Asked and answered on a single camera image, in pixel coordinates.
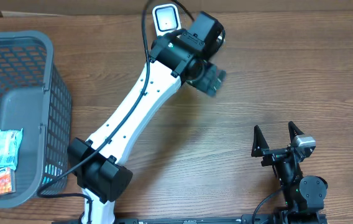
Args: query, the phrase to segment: gray plastic basket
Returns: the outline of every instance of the gray plastic basket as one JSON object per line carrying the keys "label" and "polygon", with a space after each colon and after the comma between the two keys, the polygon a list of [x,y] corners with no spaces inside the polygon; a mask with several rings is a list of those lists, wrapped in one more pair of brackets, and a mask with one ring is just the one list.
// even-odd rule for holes
{"label": "gray plastic basket", "polygon": [[[53,64],[50,39],[37,31],[0,33],[0,129],[23,128],[16,192],[0,196],[11,208],[67,168],[71,96]],[[44,194],[57,194],[63,179]]]}

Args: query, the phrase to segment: orange and white package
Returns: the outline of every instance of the orange and white package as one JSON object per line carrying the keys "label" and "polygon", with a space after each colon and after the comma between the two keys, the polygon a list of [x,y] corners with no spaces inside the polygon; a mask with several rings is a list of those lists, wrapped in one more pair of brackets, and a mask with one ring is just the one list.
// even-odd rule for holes
{"label": "orange and white package", "polygon": [[9,168],[0,169],[0,195],[15,192],[15,172]]}

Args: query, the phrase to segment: blue and white packet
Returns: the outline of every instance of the blue and white packet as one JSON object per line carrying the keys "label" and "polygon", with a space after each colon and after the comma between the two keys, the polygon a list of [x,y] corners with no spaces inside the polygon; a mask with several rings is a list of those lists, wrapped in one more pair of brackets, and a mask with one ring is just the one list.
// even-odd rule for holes
{"label": "blue and white packet", "polygon": [[0,130],[0,168],[9,167],[16,170],[17,156],[21,146],[23,128],[18,130]]}

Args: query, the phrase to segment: perforated basket side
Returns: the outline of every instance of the perforated basket side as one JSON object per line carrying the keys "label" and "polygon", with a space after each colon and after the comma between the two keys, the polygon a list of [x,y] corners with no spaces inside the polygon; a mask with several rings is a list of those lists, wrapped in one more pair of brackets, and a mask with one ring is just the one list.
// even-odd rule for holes
{"label": "perforated basket side", "polygon": [[[50,109],[45,168],[42,185],[67,170],[67,147],[70,140],[71,95],[58,71],[53,66],[50,91]],[[57,194],[66,186],[66,178],[57,182],[43,194]]]}

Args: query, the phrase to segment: wooden table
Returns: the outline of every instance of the wooden table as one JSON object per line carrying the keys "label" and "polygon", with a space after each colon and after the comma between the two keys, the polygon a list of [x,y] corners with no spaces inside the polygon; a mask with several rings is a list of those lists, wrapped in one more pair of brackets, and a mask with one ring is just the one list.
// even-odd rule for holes
{"label": "wooden table", "polygon": [[[271,148],[285,147],[292,120],[317,140],[301,168],[329,182],[329,222],[353,223],[353,11],[213,16],[226,28],[214,61],[227,80],[215,99],[183,86],[161,107],[126,164],[134,178],[116,212],[139,218],[252,213],[279,188],[272,169],[250,156],[254,126]],[[73,95],[72,136],[87,138],[142,71],[140,16],[0,19],[0,31],[29,29],[51,38]],[[79,191],[69,176],[66,192]],[[282,203],[281,196],[271,200],[260,213]],[[78,218],[82,210],[80,198],[33,199],[0,210],[0,223],[50,223]]]}

